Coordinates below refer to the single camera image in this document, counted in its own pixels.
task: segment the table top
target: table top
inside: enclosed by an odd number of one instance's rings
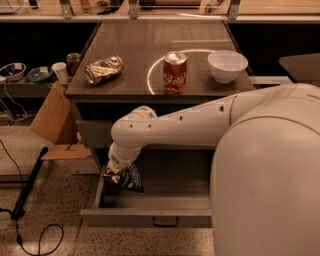
[[[187,85],[180,96],[227,96],[254,89],[248,74],[229,83],[210,75],[207,56],[215,50],[235,50],[221,21],[105,20],[101,24],[66,95],[70,98],[115,95],[165,95],[163,58],[172,50],[183,51],[187,61]],[[96,60],[119,55],[124,62],[120,75],[97,86],[89,84],[84,68]]]
[[[279,63],[297,82],[320,86],[320,53],[285,56]]]

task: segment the soda can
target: soda can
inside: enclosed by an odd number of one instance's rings
[[[88,64],[84,71],[88,82],[97,85],[111,76],[118,75],[123,68],[122,59],[114,55]]]
[[[186,87],[187,56],[178,51],[169,52],[164,58],[163,82],[170,95],[182,93]]]

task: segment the drawer handle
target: drawer handle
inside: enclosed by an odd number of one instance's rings
[[[156,223],[156,217],[153,217],[152,224],[153,224],[153,226],[155,226],[157,228],[176,228],[179,226],[179,217],[176,217],[175,223],[173,223],[173,224],[158,224],[158,223]]]

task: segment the speckled floor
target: speckled floor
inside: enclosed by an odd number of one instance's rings
[[[24,174],[30,173],[42,147],[50,146],[28,123],[0,122],[0,139]],[[18,175],[18,171],[0,145],[0,178],[4,174]],[[37,255],[43,229],[59,224],[64,237],[52,255],[214,255],[211,229],[89,227],[79,213],[92,204],[98,179],[98,175],[74,175],[63,161],[44,162],[24,206],[25,215],[18,221],[24,248]],[[20,191],[20,183],[0,183],[0,208],[12,210]],[[50,227],[40,252],[52,250],[60,236],[59,228]],[[16,237],[15,222],[0,213],[0,255],[27,255]]]

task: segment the drawer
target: drawer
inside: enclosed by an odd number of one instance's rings
[[[77,120],[76,126],[81,134],[83,144],[89,148],[109,148],[112,122],[108,120]]]
[[[101,172],[94,205],[81,211],[90,226],[211,227],[213,151],[145,149],[136,165],[144,193],[112,191]]]

